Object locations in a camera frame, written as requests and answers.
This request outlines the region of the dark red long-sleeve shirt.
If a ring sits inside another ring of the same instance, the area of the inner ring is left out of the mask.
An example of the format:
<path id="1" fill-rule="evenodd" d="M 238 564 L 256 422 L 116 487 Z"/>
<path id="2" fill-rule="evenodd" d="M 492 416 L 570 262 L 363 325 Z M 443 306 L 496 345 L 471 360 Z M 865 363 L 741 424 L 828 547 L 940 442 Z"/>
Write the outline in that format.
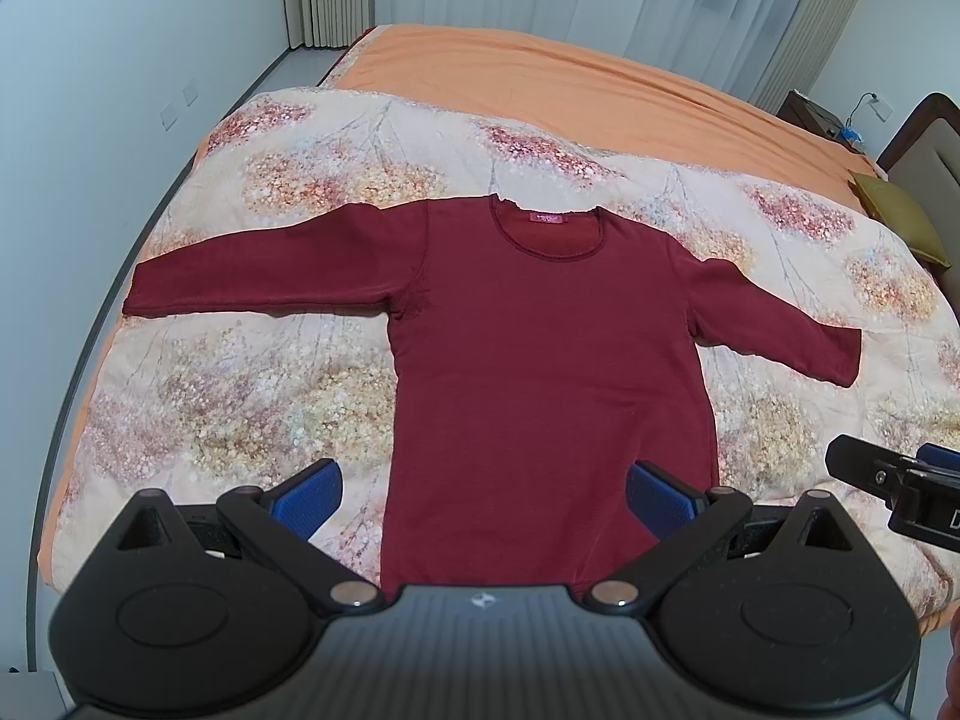
<path id="1" fill-rule="evenodd" d="M 124 309 L 381 312 L 397 374 L 381 587 L 585 590 L 651 546 L 626 475 L 718 479 L 700 349 L 850 387 L 854 328 L 817 322 L 731 262 L 596 208 L 494 195 L 348 203 L 137 266 Z"/>

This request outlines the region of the floral beige quilt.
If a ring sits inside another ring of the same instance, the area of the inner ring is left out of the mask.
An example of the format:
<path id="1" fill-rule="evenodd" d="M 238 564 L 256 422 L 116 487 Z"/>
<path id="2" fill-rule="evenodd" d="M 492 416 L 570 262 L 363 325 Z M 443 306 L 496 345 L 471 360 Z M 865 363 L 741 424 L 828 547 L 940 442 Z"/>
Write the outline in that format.
<path id="1" fill-rule="evenodd" d="M 143 246 L 155 257 L 225 232 L 285 226 L 347 202 L 387 206 L 496 192 L 526 208 L 600 206 L 729 260 L 821 322 L 861 328 L 848 390 L 701 351 L 722 481 L 779 504 L 827 481 L 850 433 L 909 454 L 958 442 L 958 322 L 893 232 L 802 188 L 703 161 L 659 160 L 527 122 L 386 93 L 261 94 L 213 130 Z M 205 314 L 121 319 L 76 397 L 39 572 L 66 587 L 133 491 L 200 502 L 274 483 L 328 455 L 345 466 L 322 548 L 379 571 L 395 374 L 379 317 Z"/>

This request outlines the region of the olive green pillow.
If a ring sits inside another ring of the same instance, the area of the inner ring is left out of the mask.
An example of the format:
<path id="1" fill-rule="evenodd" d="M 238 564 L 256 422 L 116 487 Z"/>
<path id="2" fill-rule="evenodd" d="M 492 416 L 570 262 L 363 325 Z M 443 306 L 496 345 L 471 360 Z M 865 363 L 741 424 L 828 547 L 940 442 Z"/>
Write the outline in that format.
<path id="1" fill-rule="evenodd" d="M 851 185 L 867 215 L 895 232 L 918 260 L 949 270 L 947 250 L 918 200 L 898 185 L 861 172 L 851 174 Z"/>

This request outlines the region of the brown padded headboard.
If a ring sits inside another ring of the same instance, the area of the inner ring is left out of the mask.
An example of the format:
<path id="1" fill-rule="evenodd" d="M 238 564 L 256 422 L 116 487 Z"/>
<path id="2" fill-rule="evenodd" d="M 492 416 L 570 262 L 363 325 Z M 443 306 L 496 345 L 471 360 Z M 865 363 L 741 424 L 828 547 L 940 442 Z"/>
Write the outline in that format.
<path id="1" fill-rule="evenodd" d="M 958 106 L 931 93 L 908 115 L 878 165 L 929 216 L 947 259 L 958 265 Z"/>

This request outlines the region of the dark wooden nightstand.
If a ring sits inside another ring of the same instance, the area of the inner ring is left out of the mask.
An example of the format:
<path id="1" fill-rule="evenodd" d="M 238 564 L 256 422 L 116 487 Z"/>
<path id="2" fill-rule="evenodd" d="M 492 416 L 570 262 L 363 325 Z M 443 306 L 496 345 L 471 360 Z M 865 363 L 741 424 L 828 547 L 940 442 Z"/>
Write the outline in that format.
<path id="1" fill-rule="evenodd" d="M 853 127 L 853 119 L 866 103 L 875 103 L 877 94 L 862 94 L 846 119 L 840 119 L 807 94 L 791 89 L 778 110 L 778 117 L 828 142 L 839 143 L 851 153 L 864 154 L 864 140 Z"/>

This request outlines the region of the orange bed sheet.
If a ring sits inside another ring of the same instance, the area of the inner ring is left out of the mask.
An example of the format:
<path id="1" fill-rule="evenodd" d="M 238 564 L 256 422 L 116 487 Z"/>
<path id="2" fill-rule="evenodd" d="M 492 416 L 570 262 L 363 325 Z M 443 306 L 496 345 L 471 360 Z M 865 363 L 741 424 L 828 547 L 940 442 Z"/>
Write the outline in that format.
<path id="1" fill-rule="evenodd" d="M 581 145 L 765 177 L 854 211 L 851 176 L 874 171 L 866 156 L 711 86 L 525 32 L 378 26 L 325 81 L 527 122 Z"/>

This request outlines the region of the beige side curtain right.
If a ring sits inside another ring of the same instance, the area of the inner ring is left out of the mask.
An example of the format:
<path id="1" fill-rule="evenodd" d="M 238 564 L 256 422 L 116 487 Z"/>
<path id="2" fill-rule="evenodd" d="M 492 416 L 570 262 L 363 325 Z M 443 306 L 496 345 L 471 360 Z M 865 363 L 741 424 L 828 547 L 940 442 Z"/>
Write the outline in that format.
<path id="1" fill-rule="evenodd" d="M 776 114 L 789 91 L 809 93 L 859 0 L 799 0 L 788 27 L 748 99 Z"/>

